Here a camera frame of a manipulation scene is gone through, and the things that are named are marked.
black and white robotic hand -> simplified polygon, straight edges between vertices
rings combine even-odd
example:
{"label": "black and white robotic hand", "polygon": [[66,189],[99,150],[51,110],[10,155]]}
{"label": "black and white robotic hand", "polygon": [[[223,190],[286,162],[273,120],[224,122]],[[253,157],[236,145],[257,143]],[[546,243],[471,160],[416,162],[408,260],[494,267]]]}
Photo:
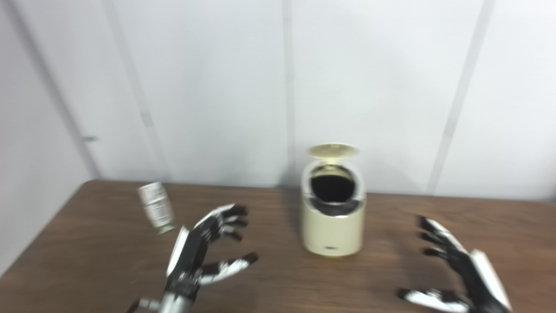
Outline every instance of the black and white robotic hand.
{"label": "black and white robotic hand", "polygon": [[421,238],[438,247],[427,248],[424,254],[448,262],[465,285],[467,294],[436,289],[400,289],[398,296],[406,301],[453,313],[509,313],[512,310],[504,287],[487,255],[479,250],[467,250],[437,221],[419,217],[419,227],[426,232]]}
{"label": "black and white robotic hand", "polygon": [[201,286],[237,274],[257,261],[258,255],[252,252],[240,258],[203,264],[212,242],[223,236],[238,241],[242,239],[236,227],[247,226],[247,221],[243,219],[246,215],[245,207],[229,204],[211,211],[190,231],[182,227],[166,271],[162,301],[140,299],[134,307],[159,313],[188,313]]}

